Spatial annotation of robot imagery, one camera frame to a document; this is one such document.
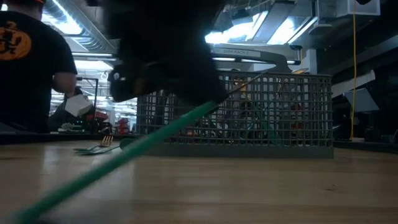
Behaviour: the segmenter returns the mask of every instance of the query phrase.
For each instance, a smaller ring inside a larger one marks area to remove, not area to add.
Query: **white box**
[[[92,103],[84,98],[83,95],[77,95],[69,98],[65,105],[65,110],[75,117],[87,113],[92,107]]]
[[[380,0],[372,0],[365,5],[360,5],[355,1],[356,15],[364,16],[380,16]],[[336,15],[337,17],[352,15],[354,12],[353,0],[336,0]]]

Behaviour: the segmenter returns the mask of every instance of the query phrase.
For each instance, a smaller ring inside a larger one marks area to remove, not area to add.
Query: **wooden table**
[[[0,146],[0,215],[112,156],[72,151],[96,143]],[[84,224],[396,224],[398,155],[336,149],[334,160],[142,157],[50,216]]]

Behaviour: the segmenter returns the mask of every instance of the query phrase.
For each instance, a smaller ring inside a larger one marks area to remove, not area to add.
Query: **pipe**
[[[79,44],[89,51],[96,52],[115,52],[113,45],[105,38],[98,28],[89,18],[80,10],[80,8],[71,0],[49,0],[44,7],[44,14],[49,15],[60,22],[66,22],[67,17],[60,9],[61,5],[67,11],[74,21],[83,29],[81,34],[66,34],[74,38]]]
[[[94,96],[94,121],[93,124],[95,125],[95,119],[97,117],[97,94],[98,94],[98,79],[95,78],[95,96]],[[94,134],[95,132],[95,126],[93,125],[93,129],[91,132]]]

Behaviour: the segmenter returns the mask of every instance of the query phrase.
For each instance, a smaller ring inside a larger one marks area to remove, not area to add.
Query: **black t-shirt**
[[[0,12],[0,122],[48,132],[53,76],[77,74],[65,39],[41,21]]]

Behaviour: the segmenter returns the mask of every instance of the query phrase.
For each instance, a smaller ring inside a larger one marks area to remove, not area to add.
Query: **cable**
[[[254,8],[256,8],[256,7],[260,7],[261,5],[263,5],[263,4],[265,4],[265,3],[269,3],[270,1],[272,1],[272,0],[265,0],[265,1],[263,1],[263,2],[260,2],[259,4],[256,4],[256,5],[254,5],[254,6],[250,6],[250,9],[254,9]],[[240,6],[238,6],[238,4],[236,4],[236,2],[234,2],[233,6],[234,6],[233,9],[237,9],[237,8],[242,7],[242,6],[248,7],[247,4],[241,4]]]
[[[354,114],[355,114],[355,97],[356,97],[356,0],[354,2],[354,11],[353,11],[353,30],[354,30],[354,92],[353,92],[353,105],[352,105],[352,114],[351,114],[351,137],[350,139],[353,140],[354,138]]]
[[[300,64],[301,68],[303,68],[303,49],[300,49]]]

